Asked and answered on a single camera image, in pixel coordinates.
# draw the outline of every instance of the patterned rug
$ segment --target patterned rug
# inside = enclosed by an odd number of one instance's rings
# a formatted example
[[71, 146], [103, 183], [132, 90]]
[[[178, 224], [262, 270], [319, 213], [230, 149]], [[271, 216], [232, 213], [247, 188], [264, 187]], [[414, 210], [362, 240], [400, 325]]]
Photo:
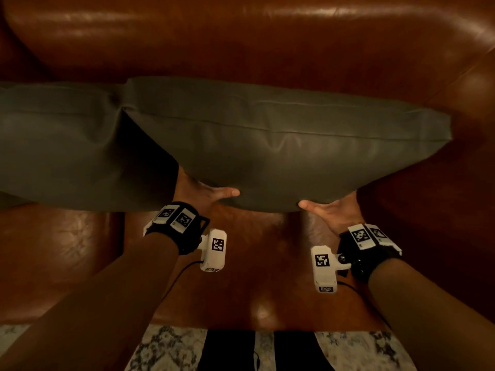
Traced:
[[[28, 325], [0, 325], [0, 354]], [[196, 370], [206, 330], [150, 325], [126, 371]], [[388, 332], [318, 332], [323, 354], [336, 371], [416, 370], [411, 358]], [[275, 371], [273, 333], [257, 332], [254, 350], [259, 371]], [[253, 355], [253, 369], [257, 355]]]

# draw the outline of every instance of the leg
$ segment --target leg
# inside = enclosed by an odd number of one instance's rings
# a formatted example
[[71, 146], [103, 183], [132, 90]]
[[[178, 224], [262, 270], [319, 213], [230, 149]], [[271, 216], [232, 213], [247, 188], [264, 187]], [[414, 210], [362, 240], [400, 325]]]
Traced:
[[277, 371], [335, 371], [313, 332], [275, 332], [275, 365]]
[[254, 331], [209, 330], [198, 371], [253, 371], [254, 336]]

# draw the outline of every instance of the black wristband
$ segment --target black wristband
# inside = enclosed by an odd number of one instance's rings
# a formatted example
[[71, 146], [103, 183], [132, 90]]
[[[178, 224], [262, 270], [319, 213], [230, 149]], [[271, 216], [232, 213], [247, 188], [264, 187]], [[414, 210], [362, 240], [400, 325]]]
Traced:
[[210, 220], [200, 216], [192, 205], [172, 202], [161, 209], [145, 234], [162, 233], [175, 242], [179, 255], [187, 255], [197, 249], [209, 223]]
[[352, 275], [364, 283], [368, 283], [370, 275], [375, 268], [387, 259], [401, 259], [401, 253], [398, 251], [400, 249], [395, 244], [393, 244], [394, 247], [392, 245], [384, 245], [382, 240], [376, 237], [376, 234], [383, 235], [387, 240], [390, 239], [377, 227], [373, 229], [377, 229], [379, 233], [371, 231], [366, 225], [363, 225], [359, 231], [364, 231], [364, 237], [362, 239], [366, 238], [368, 243], [374, 243], [374, 245], [367, 246], [366, 248], [360, 247], [356, 236], [351, 234], [350, 231], [346, 231], [340, 234], [341, 241], [337, 251], [338, 254], [343, 255], [345, 263], [351, 263], [350, 270]]

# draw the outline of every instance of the black and white square marker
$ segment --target black and white square marker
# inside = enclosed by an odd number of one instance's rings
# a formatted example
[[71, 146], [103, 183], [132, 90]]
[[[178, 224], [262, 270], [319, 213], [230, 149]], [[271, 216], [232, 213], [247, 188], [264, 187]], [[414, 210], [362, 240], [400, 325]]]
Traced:
[[191, 223], [193, 219], [187, 216], [185, 213], [181, 213], [175, 221], [179, 224], [181, 224], [183, 227], [188, 227], [188, 225]]
[[371, 239], [368, 236], [368, 233], [366, 232], [366, 230], [364, 230], [364, 229], [352, 231], [351, 234], [354, 237], [354, 239], [356, 240], [356, 242], [364, 242], [364, 241], [368, 241], [368, 239]]
[[223, 251], [223, 239], [213, 238], [211, 249], [215, 251]]
[[158, 215], [158, 217], [170, 217], [170, 215], [172, 213], [174, 213], [175, 211], [175, 208], [165, 208], [162, 212], [160, 212], [160, 214]]
[[317, 267], [330, 267], [330, 261], [328, 260], [327, 254], [315, 255], [314, 259]]
[[388, 238], [381, 230], [379, 230], [378, 228], [370, 228], [371, 232], [373, 233], [373, 235], [377, 238]]

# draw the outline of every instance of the person's left arm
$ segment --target person's left arm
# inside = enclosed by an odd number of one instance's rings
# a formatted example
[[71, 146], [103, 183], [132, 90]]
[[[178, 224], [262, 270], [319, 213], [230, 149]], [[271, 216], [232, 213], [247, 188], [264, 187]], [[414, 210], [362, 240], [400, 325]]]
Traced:
[[[200, 215], [237, 195], [237, 189], [207, 187], [179, 169], [174, 201], [193, 205]], [[0, 370], [123, 370], [178, 257], [169, 237], [148, 234], [34, 322], [0, 358]]]

